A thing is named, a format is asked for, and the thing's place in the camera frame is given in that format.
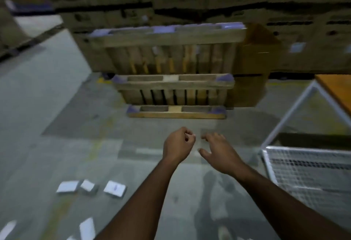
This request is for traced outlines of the person's left hand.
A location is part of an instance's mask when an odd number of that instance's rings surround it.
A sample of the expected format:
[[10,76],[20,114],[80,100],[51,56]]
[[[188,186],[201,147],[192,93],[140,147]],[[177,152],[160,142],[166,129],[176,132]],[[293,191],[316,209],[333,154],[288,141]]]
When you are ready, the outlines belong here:
[[165,140],[162,160],[179,165],[190,154],[193,146],[184,146],[180,140],[180,131],[173,131]]

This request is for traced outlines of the person's right hand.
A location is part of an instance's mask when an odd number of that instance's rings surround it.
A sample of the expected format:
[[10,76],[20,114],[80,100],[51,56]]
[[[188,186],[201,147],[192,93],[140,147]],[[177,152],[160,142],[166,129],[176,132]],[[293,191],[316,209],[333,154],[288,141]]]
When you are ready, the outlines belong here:
[[209,144],[209,152],[213,154],[213,163],[209,164],[214,169],[237,180],[247,171],[248,166],[222,134],[206,133],[201,139]]

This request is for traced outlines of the person's left forearm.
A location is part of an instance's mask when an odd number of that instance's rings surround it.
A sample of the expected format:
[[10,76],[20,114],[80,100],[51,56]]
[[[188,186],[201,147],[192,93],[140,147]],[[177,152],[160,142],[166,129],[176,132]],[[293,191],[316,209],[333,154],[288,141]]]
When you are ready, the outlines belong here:
[[169,182],[181,162],[162,158],[94,240],[154,240]]

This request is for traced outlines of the person's right forearm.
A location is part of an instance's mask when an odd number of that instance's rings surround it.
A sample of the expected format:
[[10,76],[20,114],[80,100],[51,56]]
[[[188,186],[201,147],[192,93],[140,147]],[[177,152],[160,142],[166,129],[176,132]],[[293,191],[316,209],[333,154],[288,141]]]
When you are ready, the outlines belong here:
[[245,163],[232,163],[229,169],[281,240],[351,240],[346,229],[307,207]]

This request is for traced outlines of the flat wooden pallet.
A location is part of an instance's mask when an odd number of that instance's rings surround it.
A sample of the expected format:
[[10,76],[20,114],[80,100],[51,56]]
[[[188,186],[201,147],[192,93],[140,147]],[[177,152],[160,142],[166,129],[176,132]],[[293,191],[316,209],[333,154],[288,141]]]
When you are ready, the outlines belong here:
[[129,105],[130,118],[226,119],[224,106]]

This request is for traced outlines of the medium wooden pallet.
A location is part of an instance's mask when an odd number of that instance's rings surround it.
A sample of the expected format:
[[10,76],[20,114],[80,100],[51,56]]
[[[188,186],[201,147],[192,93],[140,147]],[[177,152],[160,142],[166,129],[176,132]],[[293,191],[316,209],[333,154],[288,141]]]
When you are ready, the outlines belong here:
[[130,105],[223,106],[232,74],[115,75],[112,84]]

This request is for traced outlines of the white paper sheet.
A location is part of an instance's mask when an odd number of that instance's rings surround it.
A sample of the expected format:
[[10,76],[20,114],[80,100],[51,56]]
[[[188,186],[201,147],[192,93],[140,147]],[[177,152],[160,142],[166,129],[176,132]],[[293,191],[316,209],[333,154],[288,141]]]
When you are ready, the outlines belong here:
[[59,184],[56,193],[74,193],[79,186],[79,180],[63,181]]
[[90,217],[81,222],[79,225],[79,230],[81,240],[94,240],[96,234],[93,218]]
[[90,194],[90,195],[96,194],[97,191],[98,191],[98,185],[95,184],[95,183],[93,183],[93,182],[91,182],[91,181],[88,180],[88,179],[84,179],[84,180],[81,182],[79,188],[80,188],[82,191],[84,191],[85,193]]
[[17,224],[16,220],[12,220],[8,222],[1,230],[0,230],[0,240],[6,240],[6,238],[10,235]]
[[103,192],[114,197],[122,198],[126,192],[127,186],[112,180],[109,180],[103,189]]

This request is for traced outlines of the brown cardboard box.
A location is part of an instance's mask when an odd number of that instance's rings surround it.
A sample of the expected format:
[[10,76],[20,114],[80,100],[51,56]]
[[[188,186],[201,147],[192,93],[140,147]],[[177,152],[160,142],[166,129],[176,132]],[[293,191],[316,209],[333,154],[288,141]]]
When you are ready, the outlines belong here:
[[246,36],[236,49],[232,68],[234,87],[227,91],[225,106],[255,107],[266,94],[266,83],[283,51],[282,42],[258,23],[246,23]]

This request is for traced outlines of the large wooden pallet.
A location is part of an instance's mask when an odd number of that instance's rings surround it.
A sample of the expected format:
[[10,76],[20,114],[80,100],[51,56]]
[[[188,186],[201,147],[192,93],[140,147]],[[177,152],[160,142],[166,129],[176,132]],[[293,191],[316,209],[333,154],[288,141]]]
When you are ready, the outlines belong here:
[[120,75],[231,73],[240,22],[99,29],[84,37],[97,55],[112,62],[101,72]]

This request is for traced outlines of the orange top white frame table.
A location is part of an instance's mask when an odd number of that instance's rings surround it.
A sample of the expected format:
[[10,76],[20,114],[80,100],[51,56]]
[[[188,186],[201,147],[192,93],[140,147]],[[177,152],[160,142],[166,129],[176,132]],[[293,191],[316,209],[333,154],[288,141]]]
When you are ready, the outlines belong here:
[[351,74],[317,74],[267,136],[260,149],[267,149],[273,143],[293,114],[314,92],[318,92],[327,101],[351,130]]

